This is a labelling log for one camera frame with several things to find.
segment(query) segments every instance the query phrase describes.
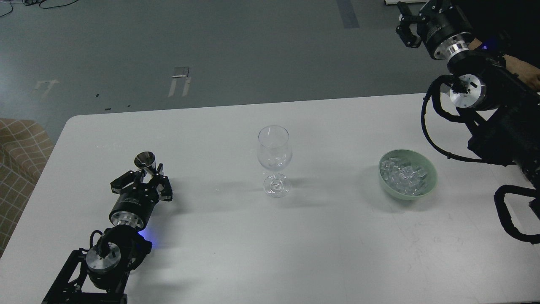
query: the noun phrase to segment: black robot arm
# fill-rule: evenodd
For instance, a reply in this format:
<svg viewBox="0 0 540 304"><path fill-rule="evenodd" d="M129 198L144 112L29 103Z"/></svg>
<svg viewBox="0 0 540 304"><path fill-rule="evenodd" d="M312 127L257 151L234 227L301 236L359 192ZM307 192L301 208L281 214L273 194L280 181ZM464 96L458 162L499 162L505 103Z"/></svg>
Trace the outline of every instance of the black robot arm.
<svg viewBox="0 0 540 304"><path fill-rule="evenodd" d="M534 189L502 186L495 194L496 209L508 234L521 241L540 243L540 236L525 235L517 230L504 203L506 193L533 197L529 206L540 219L540 96L505 68L503 51L506 47L501 38L507 36L501 33L494 37L498 41L491 45L496 48L485 44L478 48L480 50L469 50L468 44L474 39L473 29L461 9L450 0L428 1L414 17L410 17L412 14L406 3L399 2L398 8L402 18L396 32L404 44L417 47L408 42L413 36L409 26L418 23L416 33L429 56L435 60L446 60L452 73L433 81L424 98L421 124L426 139L447 158L518 165ZM458 115L442 109L440 87L443 84L451 87L449 96ZM431 140L424 118L430 99L441 117L467 126L472 135L468 148L479 158L454 155ZM487 120L477 113L488 109L496 111Z"/></svg>
<svg viewBox="0 0 540 304"><path fill-rule="evenodd" d="M163 175L163 164L156 168L153 153L140 153L135 158L135 165L140 170L128 171L111 182L112 192L120 195L109 214L114 227L103 233L95 230L90 236L90 249L71 252L42 304L127 303L124 289L130 271L136 269L152 249L152 243L139 231L146 227L160 200L172 200L172 188L168 177ZM144 183L146 175L152 176L148 183ZM101 237L93 245L95 233ZM77 266L79 275L70 281ZM83 292L87 276L105 293Z"/></svg>

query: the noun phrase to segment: wine glass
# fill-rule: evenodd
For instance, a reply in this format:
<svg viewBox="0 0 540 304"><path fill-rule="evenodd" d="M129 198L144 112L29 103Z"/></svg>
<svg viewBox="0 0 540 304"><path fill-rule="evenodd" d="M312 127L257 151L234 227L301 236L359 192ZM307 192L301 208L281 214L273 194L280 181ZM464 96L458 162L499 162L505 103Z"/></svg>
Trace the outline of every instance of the wine glass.
<svg viewBox="0 0 540 304"><path fill-rule="evenodd" d="M270 171L281 171L293 157L289 145L289 132L278 125L269 125L259 132L257 158ZM271 197L284 197L291 190L291 182L283 174L274 173L264 181L264 190Z"/></svg>

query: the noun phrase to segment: wire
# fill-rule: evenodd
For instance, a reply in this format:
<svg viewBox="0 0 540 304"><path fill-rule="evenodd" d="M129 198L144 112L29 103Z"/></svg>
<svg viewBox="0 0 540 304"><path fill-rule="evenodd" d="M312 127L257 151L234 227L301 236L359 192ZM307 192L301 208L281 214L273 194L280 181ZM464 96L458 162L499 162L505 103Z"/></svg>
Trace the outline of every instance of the wire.
<svg viewBox="0 0 540 304"><path fill-rule="evenodd" d="M92 247L94 247L94 236L96 235L96 233L99 233L99 235L103 235L103 232L101 232L99 230L92 231L92 234L90 234L90 249L92 249Z"/></svg>
<svg viewBox="0 0 540 304"><path fill-rule="evenodd" d="M44 9L44 10L48 10L48 9L62 8L62 7L64 7L64 6L71 5L71 4L73 4L73 3L75 3L75 2L77 2L77 1L79 1L79 0L74 0L73 2L70 2L70 3L68 3L68 4L63 4L63 5L58 5L58 6L49 6L48 8L44 8L43 6L41 6L41 5L43 4L43 2L45 2L45 1L47 1L47 0L41 1L41 2L39 3L39 7L42 8L42 9Z"/></svg>
<svg viewBox="0 0 540 304"><path fill-rule="evenodd" d="M429 144L435 150L437 150L442 155L446 156L448 159L458 160L458 161L462 161L462 162L486 163L486 161L484 161L482 159L469 158L469 157L464 157L464 156L455 155L453 153L450 153L450 152L448 152L446 150L443 150L441 147L437 146L433 142L433 140L431 140L431 137L429 136L429 133L428 133L428 128L426 127L426 109L427 109L428 102L429 102L430 98L433 100L434 108L435 108L435 100L434 99L437 99L437 97L438 97L439 101L440 101L440 98L441 98L440 97L440 86L441 86L441 84L443 84L445 82L445 80L447 80L447 79L444 79L444 78L441 78L441 77L439 77L435 81L433 81L433 83L429 87L428 92L426 93L426 96L424 97L424 101L422 103L422 115L420 116L420 122L422 124L422 132L424 133L424 137L426 137L426 140L429 142Z"/></svg>
<svg viewBox="0 0 540 304"><path fill-rule="evenodd" d="M9 15L9 14L13 11L13 4L11 3L11 1L9 2L9 5L11 6L11 10L10 10L9 12L7 12L7 13L1 15L0 18L4 17L4 16L6 16L6 15Z"/></svg>

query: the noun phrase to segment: bowl of ice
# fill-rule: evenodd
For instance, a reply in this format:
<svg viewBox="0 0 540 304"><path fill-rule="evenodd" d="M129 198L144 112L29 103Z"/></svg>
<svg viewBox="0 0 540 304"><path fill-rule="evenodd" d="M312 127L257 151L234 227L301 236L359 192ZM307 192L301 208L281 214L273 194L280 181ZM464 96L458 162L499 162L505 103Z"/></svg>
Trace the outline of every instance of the bowl of ice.
<svg viewBox="0 0 540 304"><path fill-rule="evenodd" d="M400 200L415 200L428 195L437 186L437 170L422 154L411 150L393 150L379 161L382 188Z"/></svg>

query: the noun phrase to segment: green bowl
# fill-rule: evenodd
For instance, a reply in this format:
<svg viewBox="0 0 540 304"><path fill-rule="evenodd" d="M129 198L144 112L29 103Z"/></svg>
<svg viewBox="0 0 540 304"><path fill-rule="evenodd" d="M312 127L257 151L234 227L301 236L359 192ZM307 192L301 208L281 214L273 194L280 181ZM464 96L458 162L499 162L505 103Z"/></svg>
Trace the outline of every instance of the green bowl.
<svg viewBox="0 0 540 304"><path fill-rule="evenodd" d="M411 164L415 166L422 166L426 170L426 174L427 174L426 179L424 180L424 182L427 184L426 192L422 195L407 195L407 194L403 194L392 189L386 183L386 181L382 179L381 170L380 170L381 162L387 160L389 157L406 158L410 160ZM399 149L399 150L393 150L384 154L379 160L379 166L377 168L377 172L379 172L379 181L381 182L382 188L386 192L388 192L388 194L400 200L412 201L415 199L419 199L431 193L431 191L433 191L433 189L435 189L435 187L437 186L437 170L435 170L435 166L433 166L433 164L425 156L411 150Z"/></svg>

